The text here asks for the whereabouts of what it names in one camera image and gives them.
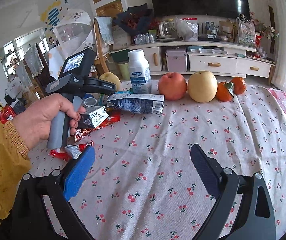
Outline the yellow sleeved left forearm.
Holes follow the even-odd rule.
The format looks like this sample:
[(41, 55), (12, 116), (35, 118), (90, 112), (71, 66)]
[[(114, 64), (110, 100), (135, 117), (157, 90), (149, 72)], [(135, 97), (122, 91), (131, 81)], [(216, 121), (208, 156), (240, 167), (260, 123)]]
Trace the yellow sleeved left forearm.
[(11, 121), (0, 122), (0, 221), (12, 209), (17, 186), (31, 168), (29, 149)]

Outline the person's left hand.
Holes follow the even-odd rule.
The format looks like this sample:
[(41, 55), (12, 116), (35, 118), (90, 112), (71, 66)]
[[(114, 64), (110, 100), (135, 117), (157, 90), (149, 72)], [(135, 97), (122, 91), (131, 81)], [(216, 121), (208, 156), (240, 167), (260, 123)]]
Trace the person's left hand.
[(71, 118), (69, 122), (70, 135), (74, 135), (78, 127), (80, 115), (86, 110), (83, 106), (74, 110), (72, 102), (58, 93), (51, 94), (34, 102), (23, 113), (17, 115), (12, 123), (29, 150), (41, 140), (47, 140), (50, 134), (51, 121), (60, 112)]

